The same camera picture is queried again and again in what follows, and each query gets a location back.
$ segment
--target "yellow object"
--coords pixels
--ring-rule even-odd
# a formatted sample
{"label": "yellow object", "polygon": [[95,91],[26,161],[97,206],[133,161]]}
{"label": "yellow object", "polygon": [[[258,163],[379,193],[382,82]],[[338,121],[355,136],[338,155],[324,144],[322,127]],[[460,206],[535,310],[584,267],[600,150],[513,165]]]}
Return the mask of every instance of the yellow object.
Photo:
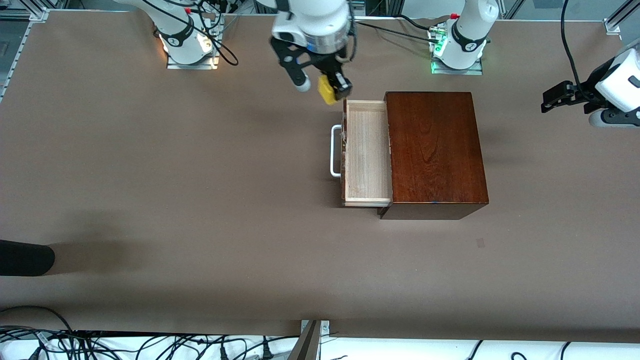
{"label": "yellow object", "polygon": [[329,79],[326,77],[326,75],[322,75],[318,78],[318,92],[327,105],[333,105],[338,102],[338,100],[335,99],[333,88],[329,84]]}

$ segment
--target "wooden cabinet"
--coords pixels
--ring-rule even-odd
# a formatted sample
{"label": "wooden cabinet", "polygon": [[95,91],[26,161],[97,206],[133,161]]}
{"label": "wooden cabinet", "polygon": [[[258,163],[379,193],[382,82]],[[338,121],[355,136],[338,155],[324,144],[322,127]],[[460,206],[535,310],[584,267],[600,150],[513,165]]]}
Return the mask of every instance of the wooden cabinet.
{"label": "wooden cabinet", "polygon": [[382,219],[457,220],[489,203],[471,93],[344,103],[342,199]]}

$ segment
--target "table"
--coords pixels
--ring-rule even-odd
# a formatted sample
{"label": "table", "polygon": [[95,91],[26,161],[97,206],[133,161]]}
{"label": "table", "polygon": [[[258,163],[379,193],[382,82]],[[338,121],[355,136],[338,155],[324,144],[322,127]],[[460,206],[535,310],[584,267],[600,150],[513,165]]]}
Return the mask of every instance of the table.
{"label": "table", "polygon": [[[0,279],[0,304],[79,329],[283,334],[326,318],[343,336],[637,341],[640,134],[580,107],[540,113],[571,78],[558,22],[496,23],[475,77],[432,75],[423,43],[358,29],[352,99],[474,98],[490,204],[404,222],[340,206],[342,106],[295,91],[271,21],[239,19],[225,43],[240,66],[214,72],[164,69],[140,12],[33,26],[0,104],[0,238],[62,258],[56,275]],[[584,78],[621,47],[597,22],[567,28]]]}

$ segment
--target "white metal handle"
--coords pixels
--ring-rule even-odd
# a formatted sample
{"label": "white metal handle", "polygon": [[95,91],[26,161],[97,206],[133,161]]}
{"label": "white metal handle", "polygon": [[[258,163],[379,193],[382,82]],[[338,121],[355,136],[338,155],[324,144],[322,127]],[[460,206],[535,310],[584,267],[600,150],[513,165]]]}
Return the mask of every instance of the white metal handle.
{"label": "white metal handle", "polygon": [[340,173],[333,170],[333,155],[335,154],[335,131],[337,129],[342,130],[342,125],[338,124],[331,127],[331,155],[329,159],[329,171],[331,171],[331,176],[333,177],[340,177]]}

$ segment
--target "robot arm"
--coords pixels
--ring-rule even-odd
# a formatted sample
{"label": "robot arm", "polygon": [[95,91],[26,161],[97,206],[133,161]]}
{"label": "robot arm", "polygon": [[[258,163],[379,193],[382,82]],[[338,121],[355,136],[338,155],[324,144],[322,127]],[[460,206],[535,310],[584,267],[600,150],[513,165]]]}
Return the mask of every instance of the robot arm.
{"label": "robot arm", "polygon": [[[342,74],[347,58],[348,36],[355,37],[355,22],[348,0],[258,0],[276,8],[271,30],[271,47],[280,66],[298,91],[311,87],[305,67],[320,70],[318,90],[325,102],[333,104],[351,93],[351,82]],[[307,54],[309,59],[302,61]]]}
{"label": "robot arm", "polygon": [[195,30],[205,28],[196,14],[186,10],[189,4],[179,0],[114,0],[133,5],[147,13],[158,28],[166,52],[178,63],[192,64],[213,50],[211,40]]}
{"label": "robot arm", "polygon": [[495,0],[466,0],[457,21],[447,23],[447,39],[434,55],[452,69],[468,69],[482,57],[487,35],[498,19]]}
{"label": "robot arm", "polygon": [[562,83],[543,94],[546,113],[558,106],[585,103],[596,127],[640,127],[640,39],[595,69],[580,85]]}

